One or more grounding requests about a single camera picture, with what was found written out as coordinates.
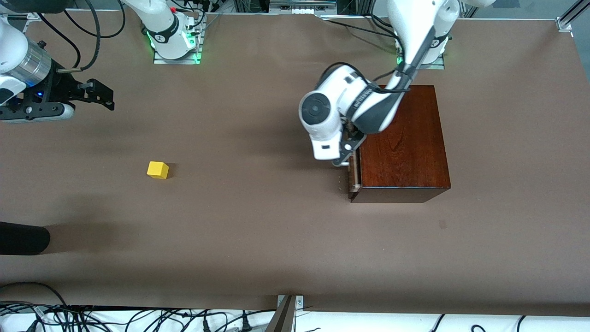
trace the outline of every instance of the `yellow block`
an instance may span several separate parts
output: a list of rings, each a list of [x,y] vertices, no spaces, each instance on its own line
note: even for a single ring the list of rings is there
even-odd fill
[[[153,178],[165,179],[168,177],[168,165],[161,161],[150,161],[147,174]]]

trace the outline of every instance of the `brown wooden cabinet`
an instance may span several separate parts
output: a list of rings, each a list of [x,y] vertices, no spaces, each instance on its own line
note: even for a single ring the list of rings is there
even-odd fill
[[[394,121],[351,157],[353,203],[423,203],[451,188],[434,86],[414,85]]]

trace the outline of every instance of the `table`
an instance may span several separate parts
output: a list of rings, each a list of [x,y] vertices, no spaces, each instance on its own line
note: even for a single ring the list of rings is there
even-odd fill
[[[93,38],[48,19],[89,60]],[[120,15],[100,19],[115,30]],[[76,76],[111,87],[115,112],[0,124],[0,218],[54,235],[52,253],[1,257],[1,282],[47,282],[73,304],[254,309],[295,293],[315,310],[587,315],[590,86],[554,22],[459,20],[447,68],[415,82],[436,88],[452,189],[350,204],[297,105],[332,62],[389,70],[391,41],[311,15],[223,15],[201,65],[156,66],[127,19]],[[73,63],[41,24],[28,35]],[[173,177],[148,177],[151,160]]]

